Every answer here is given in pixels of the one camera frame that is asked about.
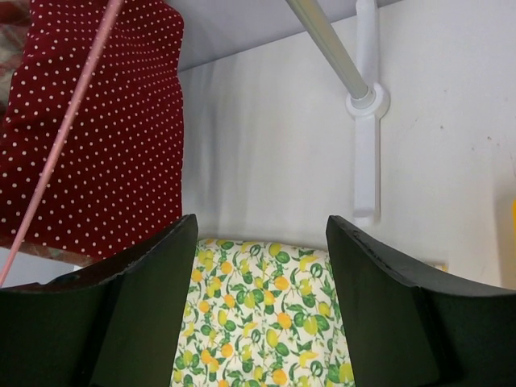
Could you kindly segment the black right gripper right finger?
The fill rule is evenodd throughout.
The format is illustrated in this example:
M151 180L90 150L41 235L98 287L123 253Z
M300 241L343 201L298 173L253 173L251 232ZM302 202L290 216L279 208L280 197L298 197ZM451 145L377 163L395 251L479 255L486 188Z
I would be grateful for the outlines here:
M512 386L515 292L446 273L346 219L327 246L358 386Z

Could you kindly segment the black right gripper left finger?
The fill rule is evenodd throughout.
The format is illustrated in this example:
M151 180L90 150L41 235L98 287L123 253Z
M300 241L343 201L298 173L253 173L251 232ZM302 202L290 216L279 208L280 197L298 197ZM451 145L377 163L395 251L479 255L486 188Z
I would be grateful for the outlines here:
M2 385L168 385L197 238L188 214L46 284L2 289Z

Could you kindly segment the lemon print skirt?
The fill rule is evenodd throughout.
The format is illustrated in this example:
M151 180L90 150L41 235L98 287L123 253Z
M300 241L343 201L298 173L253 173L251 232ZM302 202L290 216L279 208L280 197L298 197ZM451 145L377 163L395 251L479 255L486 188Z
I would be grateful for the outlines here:
M352 386L328 253L198 241L173 386Z

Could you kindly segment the pink wire hanger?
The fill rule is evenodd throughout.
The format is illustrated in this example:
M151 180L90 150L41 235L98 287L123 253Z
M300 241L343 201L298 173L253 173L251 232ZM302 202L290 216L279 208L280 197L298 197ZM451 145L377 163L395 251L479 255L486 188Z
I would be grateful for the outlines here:
M15 257L21 248L22 242L24 241L29 226L31 225L31 222L35 216L35 212L41 203L42 197L47 188L47 184L49 183L56 163L60 157L62 148L64 147L65 141L67 140L69 131L73 125L73 121L77 116L86 90L89 87L90 79L93 76L94 70L96 69L99 59L102 56L102 51L106 46L107 40L110 37L110 33L112 32L123 4L124 1L122 0L112 0L106 4L104 15L102 16L98 31L94 37L91 49L89 50L89 54L82 68L81 75L78 78L77 85L73 91L69 106L65 112L60 128L56 133L56 138L52 145L52 149L48 154L47 161L45 162L42 173L40 174L40 178L31 197L29 206L15 234L15 239L11 245L6 263L2 268L1 286L4 285L5 280L8 277L12 264L15 262Z

